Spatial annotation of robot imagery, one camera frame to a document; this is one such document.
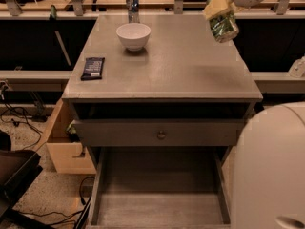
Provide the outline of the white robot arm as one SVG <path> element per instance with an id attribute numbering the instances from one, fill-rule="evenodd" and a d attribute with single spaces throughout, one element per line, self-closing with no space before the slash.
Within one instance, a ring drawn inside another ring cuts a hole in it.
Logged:
<path id="1" fill-rule="evenodd" d="M 236 145 L 231 229 L 305 229 L 305 103 L 256 114 Z"/>

